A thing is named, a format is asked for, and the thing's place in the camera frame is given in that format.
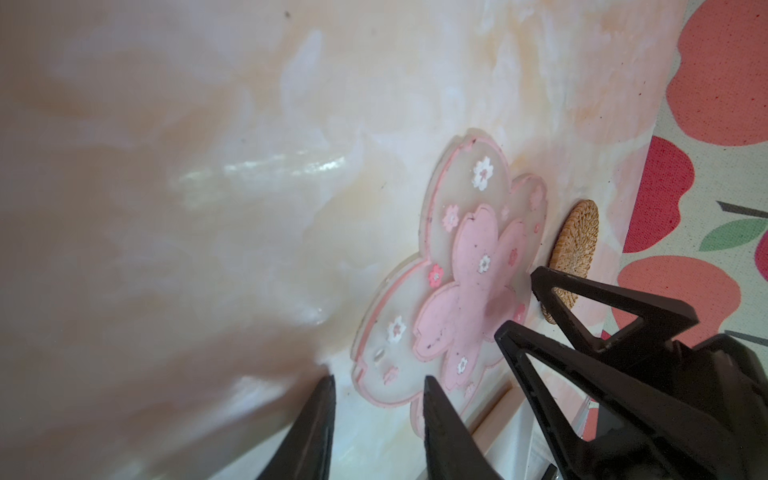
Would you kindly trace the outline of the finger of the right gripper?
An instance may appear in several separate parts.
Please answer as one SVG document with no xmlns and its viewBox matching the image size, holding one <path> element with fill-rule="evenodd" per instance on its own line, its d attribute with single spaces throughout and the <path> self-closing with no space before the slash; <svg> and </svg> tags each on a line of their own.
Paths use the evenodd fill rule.
<svg viewBox="0 0 768 480">
<path fill-rule="evenodd" d="M 712 417 L 526 327 L 495 335 L 566 479 L 729 479 L 730 436 Z M 620 426 L 581 439 L 532 364 L 537 359 L 597 401 Z"/>
<path fill-rule="evenodd" d="M 531 273 L 532 291 L 565 334 L 584 354 L 654 354 L 677 335 L 699 324 L 695 309 L 681 301 L 577 277 L 544 266 Z M 557 295 L 562 290 L 635 316 L 615 335 L 592 335 Z"/>
</svg>

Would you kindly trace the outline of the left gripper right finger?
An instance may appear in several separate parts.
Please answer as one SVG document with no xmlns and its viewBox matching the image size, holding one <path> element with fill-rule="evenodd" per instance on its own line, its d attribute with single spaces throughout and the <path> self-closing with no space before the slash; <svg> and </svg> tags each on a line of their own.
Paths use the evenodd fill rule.
<svg viewBox="0 0 768 480">
<path fill-rule="evenodd" d="M 429 479 L 500 479 L 438 380 L 431 375 L 424 380 L 423 417 L 426 472 Z"/>
</svg>

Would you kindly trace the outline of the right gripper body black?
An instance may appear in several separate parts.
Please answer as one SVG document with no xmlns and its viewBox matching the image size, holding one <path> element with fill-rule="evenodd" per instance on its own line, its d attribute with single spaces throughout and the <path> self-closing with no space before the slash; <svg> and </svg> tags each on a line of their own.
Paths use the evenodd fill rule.
<svg viewBox="0 0 768 480">
<path fill-rule="evenodd" d="M 628 370 L 600 362 L 714 418 L 730 436 L 729 479 L 766 478 L 767 380 L 746 347 L 718 335 L 693 349 L 661 351 Z M 599 436 L 620 426 L 613 414 L 602 407 L 601 412 L 611 419 L 599 422 Z"/>
</svg>

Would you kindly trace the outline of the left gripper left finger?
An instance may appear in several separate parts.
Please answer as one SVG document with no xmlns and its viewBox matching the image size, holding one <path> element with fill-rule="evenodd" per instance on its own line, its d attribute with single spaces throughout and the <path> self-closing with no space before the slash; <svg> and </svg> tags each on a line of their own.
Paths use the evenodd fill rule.
<svg viewBox="0 0 768 480">
<path fill-rule="evenodd" d="M 335 379 L 333 375 L 328 375 L 317 383 L 296 421 L 257 479 L 328 479 L 335 411 Z"/>
</svg>

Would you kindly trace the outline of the woven rattan round coaster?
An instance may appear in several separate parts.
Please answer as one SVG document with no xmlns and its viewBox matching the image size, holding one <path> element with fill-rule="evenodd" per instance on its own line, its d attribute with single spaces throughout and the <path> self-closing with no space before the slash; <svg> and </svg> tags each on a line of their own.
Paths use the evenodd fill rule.
<svg viewBox="0 0 768 480">
<path fill-rule="evenodd" d="M 597 204 L 593 200 L 577 202 L 562 225 L 548 267 L 586 278 L 597 246 L 599 225 Z"/>
</svg>

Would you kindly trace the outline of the pink flower coaster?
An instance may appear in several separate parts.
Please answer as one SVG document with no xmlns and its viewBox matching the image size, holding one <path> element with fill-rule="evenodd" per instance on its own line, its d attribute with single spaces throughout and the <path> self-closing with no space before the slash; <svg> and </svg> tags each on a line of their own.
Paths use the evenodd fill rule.
<svg viewBox="0 0 768 480">
<path fill-rule="evenodd" d="M 514 175 L 489 135 L 453 139 L 425 193 L 418 250 L 385 278 L 356 334 L 357 392 L 381 408 L 408 406 L 417 435 L 426 377 L 465 412 L 502 359 L 495 332 L 526 320 L 547 210 L 543 179 Z"/>
</svg>

